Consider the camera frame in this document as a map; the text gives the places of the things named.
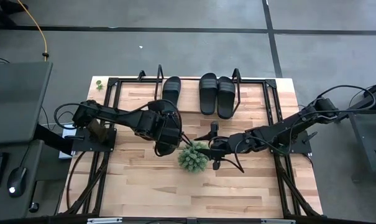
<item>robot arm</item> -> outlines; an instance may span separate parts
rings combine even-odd
[[[210,149],[199,151],[214,160],[214,169],[219,168],[219,161],[224,156],[233,153],[259,152],[269,147],[285,149],[294,142],[296,136],[305,131],[308,127],[316,124],[328,124],[338,116],[338,109],[328,98],[318,98],[311,102],[300,112],[271,126],[261,126],[246,130],[244,133],[236,133],[229,137],[218,136],[216,131],[210,131],[206,136],[213,137],[214,141]],[[198,139],[210,140],[206,136]]]
[[[77,128],[87,127],[91,135],[99,140],[106,135],[104,128],[97,124],[97,119],[127,126],[136,136],[155,141],[159,156],[171,154],[181,141],[180,122],[173,113],[163,112],[161,101],[150,102],[148,107],[149,110],[125,111],[88,100],[80,103],[73,122]]]

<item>wooden table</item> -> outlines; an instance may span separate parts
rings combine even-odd
[[[89,100],[103,103],[106,89],[98,91],[96,81],[109,77],[93,77]],[[292,79],[277,78],[277,90],[286,118],[298,111]],[[155,84],[123,83],[119,108],[133,110],[154,99]],[[161,96],[161,85],[158,95]],[[273,96],[270,91],[274,109]],[[233,118],[219,119],[217,114],[200,113],[198,81],[183,80],[178,108],[183,130],[190,139],[209,131],[212,121],[219,121],[219,134],[228,136],[261,125],[268,125],[264,93],[261,85],[241,85],[241,105]],[[104,188],[101,216],[118,217],[213,217],[213,218],[281,218],[282,210],[273,156],[268,150],[241,154],[245,170],[241,173],[227,162],[217,171],[212,162],[200,174],[189,174],[178,166],[178,151],[164,157],[154,154],[154,143],[134,135],[127,127],[116,125],[117,139],[111,154]],[[87,184],[93,153],[86,153],[77,165],[70,187],[73,203]],[[312,166],[307,158],[291,155],[296,186],[308,203],[319,213],[321,205]],[[95,193],[90,210],[93,208]],[[293,211],[290,191],[289,208]],[[63,194],[60,212],[66,210]]]

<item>slide sandal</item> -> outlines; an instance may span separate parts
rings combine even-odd
[[[199,81],[200,111],[204,115],[215,112],[217,98],[217,76],[214,73],[204,74]]]
[[[170,100],[175,106],[178,104],[178,97],[181,92],[181,79],[179,77],[171,77],[167,79],[163,85],[162,99]],[[164,103],[164,111],[173,112],[175,108],[169,103]]]
[[[229,119],[233,116],[235,102],[235,84],[228,77],[218,79],[218,116]]]

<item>small green plant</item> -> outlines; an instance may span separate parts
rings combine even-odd
[[[97,85],[97,87],[96,87],[97,90],[103,89],[103,85],[102,85],[102,82],[100,80],[96,81],[96,85]]]
[[[208,158],[199,153],[197,149],[208,149],[202,142],[191,142],[192,146],[186,145],[178,155],[180,167],[191,173],[199,173],[206,169]]]

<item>floor tile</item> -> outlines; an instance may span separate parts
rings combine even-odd
[[[276,41],[283,76],[293,79],[302,105],[335,85],[367,87],[376,83],[376,37],[277,35]],[[356,92],[341,88],[326,97],[343,110]],[[351,175],[365,166],[351,124],[345,120],[308,129],[309,133],[315,131],[318,135],[311,146],[324,214],[376,222],[376,181],[351,181]]]
[[[376,0],[268,0],[274,29],[376,30]]]
[[[96,75],[156,75],[162,64],[166,76],[202,76],[214,72],[243,77],[274,77],[266,34],[184,34],[45,32],[53,71],[44,108],[54,109],[86,99]],[[0,31],[0,57],[11,62],[42,60],[41,36],[35,31]]]
[[[266,28],[261,0],[25,0],[39,24],[105,27]],[[27,14],[11,16],[33,25]]]

